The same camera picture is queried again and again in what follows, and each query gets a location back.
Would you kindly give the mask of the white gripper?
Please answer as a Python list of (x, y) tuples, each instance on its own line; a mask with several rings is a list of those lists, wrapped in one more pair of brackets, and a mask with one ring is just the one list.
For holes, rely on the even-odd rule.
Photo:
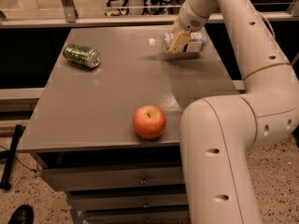
[(170, 53), (181, 52), (191, 39), (189, 32), (200, 31), (214, 11), (214, 2), (186, 0), (173, 23), (173, 38), (167, 51)]

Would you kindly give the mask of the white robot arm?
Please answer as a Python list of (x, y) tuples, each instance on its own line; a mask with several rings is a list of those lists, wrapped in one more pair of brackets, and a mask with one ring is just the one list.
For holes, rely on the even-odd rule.
[(276, 142), (299, 121), (299, 81), (250, 0), (186, 0), (171, 30), (178, 52), (219, 10), (245, 91), (188, 105), (180, 154), (192, 224), (263, 224), (246, 163), (251, 147)]

